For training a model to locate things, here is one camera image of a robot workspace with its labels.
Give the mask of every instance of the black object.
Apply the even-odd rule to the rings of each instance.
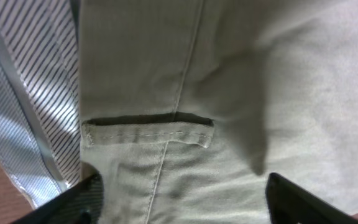
[[[358,224],[280,174],[270,174],[266,199],[272,224]]]
[[[14,224],[97,223],[103,205],[103,183],[92,175]]]

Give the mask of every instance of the welt pocket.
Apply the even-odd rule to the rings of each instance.
[[[83,144],[86,146],[173,141],[207,148],[211,143],[214,127],[187,122],[115,125],[84,123],[82,133]]]

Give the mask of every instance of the seam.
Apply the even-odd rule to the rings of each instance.
[[[183,85],[185,83],[186,74],[188,73],[188,70],[189,70],[189,67],[190,67],[190,61],[191,61],[191,58],[193,56],[193,52],[194,52],[194,48],[195,48],[196,37],[197,37],[198,29],[199,29],[199,26],[200,26],[200,22],[201,22],[201,15],[202,15],[202,12],[203,12],[203,8],[204,8],[204,0],[201,1],[199,9],[196,12],[195,27],[194,27],[194,30],[192,32],[191,44],[190,44],[187,60],[185,62],[185,67],[184,67],[182,75],[181,75],[180,86],[179,86],[179,88],[178,88],[178,90],[177,90],[177,92],[175,94],[176,98],[175,98],[175,102],[174,102],[173,108],[172,108],[172,113],[173,113],[172,121],[175,120],[176,110],[178,109],[179,100],[181,98],[181,93],[182,93]],[[160,167],[158,168],[157,173],[155,175],[153,188],[152,188],[152,193],[150,194],[150,199],[149,199],[149,206],[147,207],[147,215],[146,215],[145,220],[144,220],[145,224],[147,224],[149,222],[149,217],[150,217],[150,214],[151,214],[153,200],[154,200],[154,197],[155,197],[155,193],[157,192],[157,184],[158,184],[158,181],[159,181],[159,178],[160,178],[161,169],[162,169],[162,165],[163,165],[163,160],[165,158],[165,154],[167,153],[168,143],[169,142],[165,143],[163,153],[162,153],[162,155],[160,157],[160,160],[158,161],[160,163]]]
[[[193,133],[186,133],[186,132],[182,132],[182,131],[174,131],[174,132],[170,132],[170,133],[160,133],[160,134],[130,134],[130,135],[125,135],[125,134],[119,134],[119,135],[115,135],[115,136],[106,136],[106,137],[100,137],[102,139],[108,139],[108,138],[115,138],[115,137],[131,137],[131,136],[160,136],[160,135],[164,135],[164,134],[188,134],[188,135],[193,135],[193,136],[202,136],[202,137],[206,137],[206,138],[211,138],[211,136],[207,136],[205,134],[193,134]]]
[[[169,142],[165,143],[163,152],[161,153],[161,156],[158,159],[158,163],[160,164],[160,167],[155,171],[155,174],[154,174],[154,182],[153,182],[153,187],[152,187],[152,193],[150,194],[149,206],[147,207],[147,210],[146,210],[147,215],[146,215],[145,220],[144,220],[145,224],[147,224],[149,222],[149,217],[150,217],[150,213],[151,213],[151,208],[152,208],[154,196],[155,196],[155,193],[157,191],[157,184],[158,184],[158,181],[160,179],[162,164],[163,164],[163,161],[165,159],[165,154],[167,153],[168,143]]]
[[[185,78],[186,78],[186,75],[187,75],[187,73],[189,71],[191,59],[193,58],[193,52],[194,52],[194,48],[195,48],[195,45],[196,45],[197,33],[198,33],[200,23],[201,23],[201,15],[202,15],[202,12],[203,12],[204,0],[202,0],[200,4],[201,4],[201,6],[198,9],[197,15],[195,17],[195,26],[194,26],[192,37],[191,37],[191,44],[190,44],[189,52],[188,52],[188,55],[187,55],[187,60],[185,62],[185,66],[184,66],[183,72],[181,74],[180,85],[178,87],[177,92],[175,93],[176,98],[175,98],[175,102],[173,103],[173,108],[172,108],[172,113],[174,113],[173,120],[175,120],[175,117],[176,117],[176,111],[178,109],[182,89],[183,89],[183,86],[185,84]]]

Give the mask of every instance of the khaki fabric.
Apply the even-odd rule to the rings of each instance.
[[[269,172],[358,212],[358,1],[83,1],[79,40],[100,223],[270,223]]]

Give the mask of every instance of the white striped fabric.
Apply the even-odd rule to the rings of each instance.
[[[62,191],[47,170],[30,126],[0,65],[0,163],[38,207]]]
[[[69,187],[80,179],[78,51],[70,3],[0,0],[0,33]]]

